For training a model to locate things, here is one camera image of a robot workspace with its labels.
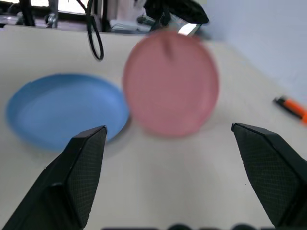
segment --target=black cable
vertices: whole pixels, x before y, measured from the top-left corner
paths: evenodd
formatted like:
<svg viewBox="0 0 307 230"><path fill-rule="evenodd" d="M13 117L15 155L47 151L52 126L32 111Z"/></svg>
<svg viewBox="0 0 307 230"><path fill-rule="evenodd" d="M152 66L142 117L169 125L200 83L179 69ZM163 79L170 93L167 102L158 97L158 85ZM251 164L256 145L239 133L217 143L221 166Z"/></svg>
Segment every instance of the black cable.
<svg viewBox="0 0 307 230"><path fill-rule="evenodd" d="M107 20L107 8L108 8L108 0L101 0L103 1L103 9L102 9L102 32L106 32L108 27L110 26L110 23Z"/></svg>
<svg viewBox="0 0 307 230"><path fill-rule="evenodd" d="M98 28L97 28L97 24L94 20L94 17L91 16L93 0L88 0L87 8L81 2L81 0L76 0L76 1L81 5L81 7L84 9L84 11L86 13L87 35L88 35L88 40L89 40L93 55L95 56L95 58L98 61L102 61L102 59L104 59L104 48L102 46L102 41L101 41L100 34L99 34L99 31L98 31ZM92 27L93 27L93 29L96 33L97 39L98 39L100 55L97 54L96 49L95 49L95 45L94 45L94 42L93 42L93 35L92 35Z"/></svg>
<svg viewBox="0 0 307 230"><path fill-rule="evenodd" d="M24 17L24 24L27 26L35 26L35 21L31 10L30 0L19 0L20 8Z"/></svg>
<svg viewBox="0 0 307 230"><path fill-rule="evenodd" d="M10 7L7 9L7 13L11 14L12 13L12 9L14 6L19 7L19 3L13 3L12 5L10 5Z"/></svg>

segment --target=white table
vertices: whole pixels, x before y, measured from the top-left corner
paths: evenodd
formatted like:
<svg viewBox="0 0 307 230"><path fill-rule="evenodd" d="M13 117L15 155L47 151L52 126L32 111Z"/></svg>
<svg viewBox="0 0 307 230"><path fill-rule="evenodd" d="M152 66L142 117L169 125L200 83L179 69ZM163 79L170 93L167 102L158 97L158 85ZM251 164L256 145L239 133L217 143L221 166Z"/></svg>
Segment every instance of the white table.
<svg viewBox="0 0 307 230"><path fill-rule="evenodd" d="M101 35L105 59L96 62L86 33L25 27L0 31L0 227L37 176L59 153L20 141L7 127L7 100L25 83L59 72L84 72L121 84L123 65L138 36ZM108 144L86 227L229 229L239 222L271 226L244 170L233 122L280 134L307 157L306 127L272 104L284 91L232 47L207 43L220 72L221 93L211 119L193 136L165 139L135 121Z"/></svg>

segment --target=pen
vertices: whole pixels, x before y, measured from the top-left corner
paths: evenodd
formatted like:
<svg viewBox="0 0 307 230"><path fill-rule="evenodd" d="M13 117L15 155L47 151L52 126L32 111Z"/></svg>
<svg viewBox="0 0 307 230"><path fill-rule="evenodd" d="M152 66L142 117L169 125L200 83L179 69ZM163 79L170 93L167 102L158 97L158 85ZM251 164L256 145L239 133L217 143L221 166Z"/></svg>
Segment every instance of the pen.
<svg viewBox="0 0 307 230"><path fill-rule="evenodd" d="M307 124L307 110L298 102L285 96L275 98L274 102Z"/></svg>

